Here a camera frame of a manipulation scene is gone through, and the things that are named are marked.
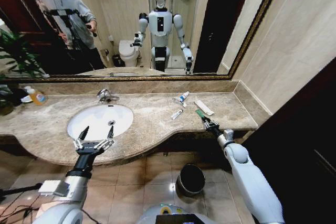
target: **faucet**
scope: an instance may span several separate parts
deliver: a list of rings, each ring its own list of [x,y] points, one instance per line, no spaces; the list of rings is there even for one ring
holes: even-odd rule
[[[98,103],[109,103],[110,101],[118,101],[120,99],[115,95],[111,95],[107,89],[100,90],[97,94],[97,98],[99,98]]]

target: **man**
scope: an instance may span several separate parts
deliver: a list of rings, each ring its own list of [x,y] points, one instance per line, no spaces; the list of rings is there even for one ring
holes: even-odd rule
[[[83,1],[40,0],[40,2],[47,13],[53,16],[57,27],[61,30],[60,36],[70,49],[69,52],[75,59],[79,72],[104,68],[92,36],[92,33],[96,32],[97,21]],[[61,10],[65,9],[74,10],[76,13],[67,13],[64,16],[65,13]]]

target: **gold mirror frame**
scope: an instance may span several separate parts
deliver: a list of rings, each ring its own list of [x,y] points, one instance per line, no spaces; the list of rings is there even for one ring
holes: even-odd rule
[[[199,74],[192,76],[134,76],[134,77],[95,77],[75,75],[52,75],[48,78],[9,78],[0,83],[49,83],[49,82],[107,82],[107,81],[192,81],[192,80],[231,80],[235,74],[243,56],[245,55],[258,27],[265,16],[272,0],[262,0],[259,9],[250,25],[243,43],[235,57],[228,74],[207,75]]]

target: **hand soap bottle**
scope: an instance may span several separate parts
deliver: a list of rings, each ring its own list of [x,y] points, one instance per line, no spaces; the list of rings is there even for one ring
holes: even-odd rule
[[[47,101],[47,97],[42,94],[41,92],[32,89],[30,86],[25,87],[27,90],[27,93],[29,94],[32,101],[37,105],[42,105]]]

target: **white sink basin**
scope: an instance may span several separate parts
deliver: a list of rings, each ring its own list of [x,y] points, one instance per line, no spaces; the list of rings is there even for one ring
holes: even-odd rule
[[[114,136],[125,132],[133,122],[133,112],[121,105],[97,105],[77,113],[68,123],[68,134],[78,138],[79,134],[90,126],[85,141],[106,139],[111,126],[109,122],[115,121]]]

